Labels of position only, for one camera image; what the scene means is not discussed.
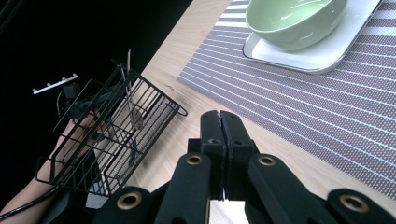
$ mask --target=dark floor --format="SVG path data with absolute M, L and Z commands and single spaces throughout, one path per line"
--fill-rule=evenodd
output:
M 62 77 L 105 81 L 126 61 L 142 72 L 191 0 L 26 0 L 0 34 L 0 208 L 35 174 L 57 136 L 54 88 L 33 94 Z

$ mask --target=striped placemat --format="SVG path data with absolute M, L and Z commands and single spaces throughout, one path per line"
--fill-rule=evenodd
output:
M 231 2 L 177 80 L 396 200 L 396 0 L 322 76 L 246 58 L 247 5 Z

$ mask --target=wire mesh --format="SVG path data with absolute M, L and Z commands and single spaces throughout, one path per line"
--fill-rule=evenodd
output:
M 109 196 L 125 185 L 175 114 L 187 115 L 140 74 L 115 63 L 107 82 L 92 79 L 61 117 L 54 128 L 58 146 L 37 164 L 48 161 L 50 174 L 39 176 L 37 169 L 39 181 Z M 64 131 L 70 120 L 75 125 Z

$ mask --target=wooden table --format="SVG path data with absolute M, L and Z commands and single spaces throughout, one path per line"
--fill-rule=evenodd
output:
M 184 66 L 229 4 L 230 0 L 192 1 L 142 73 L 143 77 L 185 107 L 189 115 L 175 116 L 128 185 L 153 191 L 169 181 L 177 160 L 187 152 L 188 139 L 200 137 L 200 116 L 209 110 L 230 111 L 177 81 Z M 396 202 L 392 199 L 250 120 L 241 119 L 259 150 L 279 157 L 312 193 L 326 198 L 332 189 L 354 189 L 396 217 Z M 247 223 L 243 203 L 235 202 L 212 201 L 210 220 L 211 223 Z

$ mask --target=green bowl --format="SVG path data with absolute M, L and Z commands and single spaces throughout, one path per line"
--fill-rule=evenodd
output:
M 347 0 L 250 0 L 246 22 L 271 45 L 303 49 L 338 25 L 346 4 Z

